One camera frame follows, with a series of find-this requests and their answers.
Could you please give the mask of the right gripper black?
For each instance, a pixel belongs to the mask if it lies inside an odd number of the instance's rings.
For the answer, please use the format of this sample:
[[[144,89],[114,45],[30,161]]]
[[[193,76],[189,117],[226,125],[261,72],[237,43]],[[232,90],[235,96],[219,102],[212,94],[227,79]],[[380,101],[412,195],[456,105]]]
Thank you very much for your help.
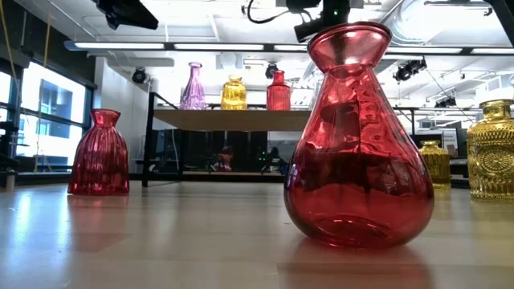
[[[329,18],[320,17],[294,26],[294,32],[297,41],[305,43],[317,33],[331,26],[334,26],[334,23]]]

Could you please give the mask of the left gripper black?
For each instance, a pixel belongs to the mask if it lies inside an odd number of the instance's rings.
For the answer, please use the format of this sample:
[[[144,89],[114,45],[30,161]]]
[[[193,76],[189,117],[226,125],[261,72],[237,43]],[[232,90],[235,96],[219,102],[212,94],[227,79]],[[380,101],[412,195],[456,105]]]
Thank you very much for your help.
[[[116,30],[120,25],[150,30],[158,28],[157,18],[140,0],[91,0],[105,15],[108,26]]]

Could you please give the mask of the tall clear glass vase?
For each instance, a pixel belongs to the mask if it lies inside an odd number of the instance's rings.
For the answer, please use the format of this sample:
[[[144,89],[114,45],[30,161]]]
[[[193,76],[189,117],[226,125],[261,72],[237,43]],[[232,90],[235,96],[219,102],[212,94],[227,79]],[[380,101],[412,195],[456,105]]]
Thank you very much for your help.
[[[315,70],[308,81],[308,86],[312,89],[312,98],[308,107],[310,110],[313,110],[315,107],[316,100],[322,87],[323,79],[323,73],[319,70]]]

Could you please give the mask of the red ribbed bottle vase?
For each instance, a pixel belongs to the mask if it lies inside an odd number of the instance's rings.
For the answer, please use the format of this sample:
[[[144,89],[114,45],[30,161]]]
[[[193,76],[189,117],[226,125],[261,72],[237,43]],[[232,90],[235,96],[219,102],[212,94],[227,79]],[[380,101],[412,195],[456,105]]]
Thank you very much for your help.
[[[290,108],[291,88],[285,83],[284,71],[277,70],[267,87],[267,110],[287,111]]]

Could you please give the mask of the yellow ribbed glass vase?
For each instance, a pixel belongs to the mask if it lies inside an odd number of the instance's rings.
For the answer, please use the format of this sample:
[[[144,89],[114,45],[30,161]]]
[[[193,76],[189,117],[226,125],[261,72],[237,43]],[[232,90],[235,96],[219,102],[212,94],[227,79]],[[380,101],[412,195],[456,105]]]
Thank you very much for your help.
[[[222,89],[222,110],[247,110],[247,90],[242,77],[230,75]]]

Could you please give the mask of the tall purple glass vase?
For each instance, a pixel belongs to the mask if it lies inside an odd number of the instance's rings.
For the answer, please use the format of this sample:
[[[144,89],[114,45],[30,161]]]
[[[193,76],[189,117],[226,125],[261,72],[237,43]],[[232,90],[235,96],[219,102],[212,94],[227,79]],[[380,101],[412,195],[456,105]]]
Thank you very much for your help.
[[[202,65],[198,62],[190,62],[190,77],[180,99],[181,110],[204,110],[206,98],[200,81]]]

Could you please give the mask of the red ribbed bell-shaped vase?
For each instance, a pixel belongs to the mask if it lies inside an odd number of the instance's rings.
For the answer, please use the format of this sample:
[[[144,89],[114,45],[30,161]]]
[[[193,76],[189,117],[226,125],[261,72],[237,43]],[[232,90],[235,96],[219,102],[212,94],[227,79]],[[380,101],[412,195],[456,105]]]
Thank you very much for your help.
[[[67,192],[74,195],[112,196],[129,193],[129,156],[116,129],[120,113],[91,110],[93,126],[80,140]]]

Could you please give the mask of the small amber bottle vase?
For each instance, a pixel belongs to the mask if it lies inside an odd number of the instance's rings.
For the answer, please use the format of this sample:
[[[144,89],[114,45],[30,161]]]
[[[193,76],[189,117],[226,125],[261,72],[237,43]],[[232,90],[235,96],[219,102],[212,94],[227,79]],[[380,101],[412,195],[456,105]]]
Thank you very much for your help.
[[[450,156],[439,147],[438,140],[424,140],[419,152],[425,161],[435,189],[449,190],[451,188]]]

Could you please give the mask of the yellow embossed glass vase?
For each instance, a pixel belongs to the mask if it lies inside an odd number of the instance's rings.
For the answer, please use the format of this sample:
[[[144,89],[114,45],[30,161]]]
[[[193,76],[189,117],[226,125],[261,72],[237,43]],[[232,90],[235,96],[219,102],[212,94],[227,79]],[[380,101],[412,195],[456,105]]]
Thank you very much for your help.
[[[475,199],[514,201],[514,100],[481,103],[483,118],[467,130],[470,195]]]

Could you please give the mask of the long ceiling light fixture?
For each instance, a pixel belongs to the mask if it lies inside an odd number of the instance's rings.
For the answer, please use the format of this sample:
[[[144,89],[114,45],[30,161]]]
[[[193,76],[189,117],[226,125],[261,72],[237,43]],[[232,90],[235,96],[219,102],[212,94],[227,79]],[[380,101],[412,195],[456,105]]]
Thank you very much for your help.
[[[304,44],[274,43],[117,43],[65,41],[69,51],[209,51],[209,52],[266,52],[304,53]],[[387,55],[476,55],[514,56],[507,47],[389,47]]]

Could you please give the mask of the large glass window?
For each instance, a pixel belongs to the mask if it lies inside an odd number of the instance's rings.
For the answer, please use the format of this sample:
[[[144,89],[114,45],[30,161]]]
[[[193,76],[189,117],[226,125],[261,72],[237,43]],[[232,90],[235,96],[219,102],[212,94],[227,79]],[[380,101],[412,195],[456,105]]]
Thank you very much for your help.
[[[0,68],[0,145],[20,173],[69,172],[91,125],[92,90],[38,63]]]

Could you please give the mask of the pear-shaped red glass vase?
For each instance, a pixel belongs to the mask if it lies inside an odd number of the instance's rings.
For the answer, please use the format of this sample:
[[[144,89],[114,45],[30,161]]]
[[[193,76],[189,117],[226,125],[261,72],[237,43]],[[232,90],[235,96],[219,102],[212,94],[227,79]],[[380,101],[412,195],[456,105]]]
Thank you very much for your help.
[[[324,79],[289,163],[284,203],[300,231],[333,246],[402,245],[433,213],[426,165],[374,73],[391,37],[381,24],[355,22],[308,43]]]

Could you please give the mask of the dark background partition panels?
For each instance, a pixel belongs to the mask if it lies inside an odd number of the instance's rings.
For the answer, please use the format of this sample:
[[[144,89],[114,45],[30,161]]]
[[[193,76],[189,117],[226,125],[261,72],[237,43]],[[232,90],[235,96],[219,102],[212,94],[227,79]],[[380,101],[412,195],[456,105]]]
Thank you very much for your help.
[[[231,146],[231,172],[258,172],[267,155],[267,137],[266,132],[154,130],[149,169],[154,173],[221,172],[218,154]]]

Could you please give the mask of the person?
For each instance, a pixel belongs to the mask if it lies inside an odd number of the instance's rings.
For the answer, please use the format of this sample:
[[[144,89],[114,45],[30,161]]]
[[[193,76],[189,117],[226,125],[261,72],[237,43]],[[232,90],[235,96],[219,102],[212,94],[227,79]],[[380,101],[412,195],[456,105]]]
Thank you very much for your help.
[[[233,149],[231,146],[225,146],[222,151],[218,154],[216,164],[218,165],[217,170],[221,172],[230,172],[231,161],[233,158]]]

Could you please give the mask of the wooden shelf with black frame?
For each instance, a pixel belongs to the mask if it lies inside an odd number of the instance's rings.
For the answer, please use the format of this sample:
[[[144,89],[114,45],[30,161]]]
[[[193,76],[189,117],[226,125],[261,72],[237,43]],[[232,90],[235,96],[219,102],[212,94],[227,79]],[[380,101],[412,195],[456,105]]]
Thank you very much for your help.
[[[408,176],[424,167],[392,108],[378,102],[318,103],[312,112],[150,107],[148,117],[184,132],[301,132],[290,170],[312,188],[343,182],[375,184],[393,165],[401,165]]]

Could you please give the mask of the black aluminium table frame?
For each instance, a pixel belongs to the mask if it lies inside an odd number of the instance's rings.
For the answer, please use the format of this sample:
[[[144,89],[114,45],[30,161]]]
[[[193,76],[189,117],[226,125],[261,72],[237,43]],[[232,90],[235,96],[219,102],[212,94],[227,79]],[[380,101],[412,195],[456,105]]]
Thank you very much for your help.
[[[14,173],[0,172],[0,191],[12,190],[16,185],[52,185],[67,184],[71,174],[65,172],[53,173]],[[86,185],[99,187],[114,187],[127,185],[130,181],[141,181],[146,187],[151,181],[207,181],[207,182],[248,182],[248,183],[281,183],[286,176],[273,173],[235,173],[235,172],[185,172],[178,173],[133,173],[128,177],[94,177]]]

